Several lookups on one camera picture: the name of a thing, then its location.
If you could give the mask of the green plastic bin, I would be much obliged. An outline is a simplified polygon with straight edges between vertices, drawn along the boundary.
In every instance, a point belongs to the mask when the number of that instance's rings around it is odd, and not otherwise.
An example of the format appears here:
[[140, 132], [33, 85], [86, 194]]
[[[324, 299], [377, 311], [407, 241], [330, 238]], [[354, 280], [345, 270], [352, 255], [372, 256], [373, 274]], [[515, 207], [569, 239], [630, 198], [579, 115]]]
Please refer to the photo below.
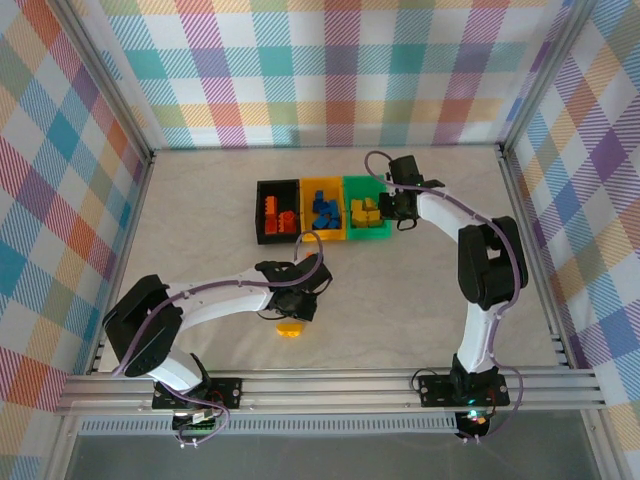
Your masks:
[[346, 209], [346, 232], [349, 241], [360, 240], [381, 240], [390, 238], [392, 235], [392, 224], [389, 220], [384, 220], [380, 226], [356, 227], [352, 222], [351, 203], [353, 200], [371, 198], [378, 202], [380, 193], [386, 192], [386, 187], [369, 175], [344, 176], [343, 177], [345, 209]]

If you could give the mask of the yellow plastic bin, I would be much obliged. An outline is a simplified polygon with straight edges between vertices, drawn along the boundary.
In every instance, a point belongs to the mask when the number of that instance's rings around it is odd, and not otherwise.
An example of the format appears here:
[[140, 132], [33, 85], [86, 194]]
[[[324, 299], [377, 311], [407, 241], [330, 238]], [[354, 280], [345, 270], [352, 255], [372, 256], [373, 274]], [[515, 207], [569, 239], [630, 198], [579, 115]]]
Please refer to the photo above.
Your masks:
[[[313, 210], [316, 193], [322, 192], [325, 202], [334, 201], [339, 214], [337, 228], [316, 229], [313, 223], [320, 216]], [[341, 177], [307, 177], [300, 179], [300, 221], [301, 230], [313, 230], [323, 241], [345, 241], [347, 239], [346, 208], [343, 179]]]

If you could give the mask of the black plastic bin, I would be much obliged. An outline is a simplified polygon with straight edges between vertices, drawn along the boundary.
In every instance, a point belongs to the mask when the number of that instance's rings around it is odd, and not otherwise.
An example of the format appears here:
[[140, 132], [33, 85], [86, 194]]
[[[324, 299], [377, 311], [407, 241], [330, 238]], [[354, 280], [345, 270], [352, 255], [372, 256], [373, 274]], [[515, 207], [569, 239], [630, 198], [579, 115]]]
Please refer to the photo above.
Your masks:
[[[300, 221], [300, 193], [297, 179], [261, 180], [256, 186], [255, 202], [255, 231], [259, 245], [295, 243], [301, 233]], [[297, 232], [295, 234], [266, 235], [265, 226], [265, 198], [269, 195], [278, 199], [278, 215], [282, 211], [292, 210], [297, 215]]]

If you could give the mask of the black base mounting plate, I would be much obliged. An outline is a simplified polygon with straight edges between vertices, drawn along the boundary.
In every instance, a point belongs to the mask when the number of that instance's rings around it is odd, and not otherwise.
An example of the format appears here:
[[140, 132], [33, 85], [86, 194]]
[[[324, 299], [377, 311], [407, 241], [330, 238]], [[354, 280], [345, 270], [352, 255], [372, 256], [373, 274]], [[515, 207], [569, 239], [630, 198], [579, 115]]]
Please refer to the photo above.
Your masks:
[[510, 396], [505, 377], [497, 371], [470, 374], [418, 377], [422, 407], [493, 407], [509, 406]]
[[183, 393], [189, 397], [184, 400], [171, 393], [160, 382], [154, 383], [152, 408], [154, 410], [196, 410], [209, 406], [210, 403], [224, 405], [230, 410], [240, 407], [242, 396], [241, 378], [211, 378], [192, 390]]

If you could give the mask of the control board green terminals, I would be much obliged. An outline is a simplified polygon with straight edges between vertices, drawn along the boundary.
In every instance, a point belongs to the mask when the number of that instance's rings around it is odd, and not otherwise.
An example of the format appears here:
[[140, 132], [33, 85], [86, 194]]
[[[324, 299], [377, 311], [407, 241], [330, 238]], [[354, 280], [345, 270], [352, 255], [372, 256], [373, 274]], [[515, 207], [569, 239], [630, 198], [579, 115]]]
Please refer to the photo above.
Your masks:
[[178, 412], [172, 418], [172, 429], [175, 431], [212, 431], [216, 428], [216, 421], [223, 414], [212, 409], [194, 412]]

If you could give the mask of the control board with lit LED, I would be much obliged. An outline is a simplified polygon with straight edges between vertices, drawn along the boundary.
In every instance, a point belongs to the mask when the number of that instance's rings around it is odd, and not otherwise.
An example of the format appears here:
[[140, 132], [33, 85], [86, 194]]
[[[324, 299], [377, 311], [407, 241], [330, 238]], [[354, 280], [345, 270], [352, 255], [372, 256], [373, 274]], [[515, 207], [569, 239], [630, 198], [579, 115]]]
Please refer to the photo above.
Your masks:
[[468, 412], [457, 412], [456, 436], [462, 440], [475, 439], [488, 434], [490, 429], [491, 415], [487, 412], [470, 410]]

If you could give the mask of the wide aluminium frame rail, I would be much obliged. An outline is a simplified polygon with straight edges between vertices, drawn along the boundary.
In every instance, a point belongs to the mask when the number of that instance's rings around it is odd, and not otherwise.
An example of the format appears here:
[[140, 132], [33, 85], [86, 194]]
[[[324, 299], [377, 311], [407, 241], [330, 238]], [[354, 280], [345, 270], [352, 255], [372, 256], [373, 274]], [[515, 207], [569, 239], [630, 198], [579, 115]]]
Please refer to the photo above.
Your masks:
[[[222, 372], [241, 378], [242, 396], [236, 414], [401, 413], [423, 410], [409, 386], [411, 369], [256, 370]], [[507, 372], [512, 409], [521, 411], [595, 410], [605, 407], [603, 392], [591, 370], [532, 367], [523, 381]], [[112, 377], [106, 373], [72, 376], [59, 400], [59, 415], [165, 414], [154, 410], [154, 382], [147, 377]]]

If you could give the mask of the aluminium side frame rail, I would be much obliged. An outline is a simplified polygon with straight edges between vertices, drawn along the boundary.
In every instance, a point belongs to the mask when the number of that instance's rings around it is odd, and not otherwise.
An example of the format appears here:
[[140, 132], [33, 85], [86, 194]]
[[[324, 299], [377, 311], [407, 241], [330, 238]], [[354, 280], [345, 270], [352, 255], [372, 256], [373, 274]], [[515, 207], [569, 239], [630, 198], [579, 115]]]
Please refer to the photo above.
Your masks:
[[497, 144], [495, 146], [495, 153], [507, 195], [514, 210], [514, 216], [520, 231], [520, 238], [526, 258], [529, 279], [530, 282], [535, 285], [537, 295], [541, 301], [542, 311], [548, 325], [551, 343], [556, 351], [558, 364], [561, 368], [574, 368], [573, 355], [565, 342], [565, 331], [559, 316], [559, 310], [551, 289], [551, 284], [546, 277], [542, 254], [536, 242], [534, 229], [525, 208], [524, 196], [518, 186], [509, 153], [505, 150], [502, 144]]

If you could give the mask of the aluminium frame post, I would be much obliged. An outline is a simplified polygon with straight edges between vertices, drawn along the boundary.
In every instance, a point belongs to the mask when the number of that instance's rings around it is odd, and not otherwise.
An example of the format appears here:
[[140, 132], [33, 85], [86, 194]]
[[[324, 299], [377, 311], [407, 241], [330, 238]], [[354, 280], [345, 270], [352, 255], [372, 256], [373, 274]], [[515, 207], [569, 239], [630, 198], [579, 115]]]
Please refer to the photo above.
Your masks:
[[498, 151], [503, 158], [514, 152], [516, 144], [526, 133], [529, 124], [540, 106], [546, 92], [555, 80], [570, 49], [575, 44], [586, 21], [598, 0], [573, 0], [566, 19], [559, 25], [557, 34], [547, 48], [540, 62], [540, 68], [531, 82], [531, 88], [524, 97], [520, 108], [503, 141], [498, 143]]
[[135, 120], [100, 50], [71, 0], [46, 0], [46, 2], [78, 51], [85, 68], [111, 107], [127, 138], [133, 143], [134, 150], [146, 164], [152, 164], [154, 150]]

